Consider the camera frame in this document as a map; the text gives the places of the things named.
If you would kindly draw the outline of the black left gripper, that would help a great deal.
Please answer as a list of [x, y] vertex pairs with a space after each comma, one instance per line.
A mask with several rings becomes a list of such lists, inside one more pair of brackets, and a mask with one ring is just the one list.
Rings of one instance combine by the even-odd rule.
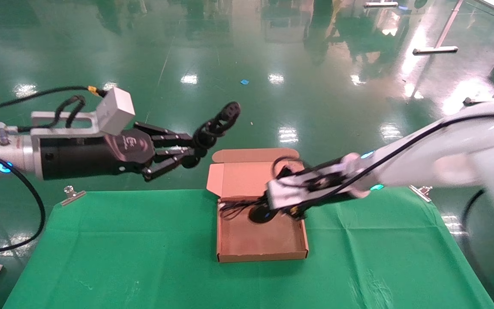
[[193, 139], [143, 122], [119, 135], [41, 139], [44, 180], [140, 173], [146, 182], [182, 166], [196, 167], [201, 158], [192, 148], [157, 152], [155, 148], [193, 147]]

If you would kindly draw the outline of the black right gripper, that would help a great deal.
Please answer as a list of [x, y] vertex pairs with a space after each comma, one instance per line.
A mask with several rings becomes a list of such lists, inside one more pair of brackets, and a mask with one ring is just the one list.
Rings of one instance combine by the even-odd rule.
[[312, 207], [319, 207], [327, 204], [345, 202], [357, 199], [350, 192], [341, 192], [328, 197], [312, 198], [307, 201], [303, 201], [300, 205], [292, 207], [292, 217], [305, 217], [306, 211]]

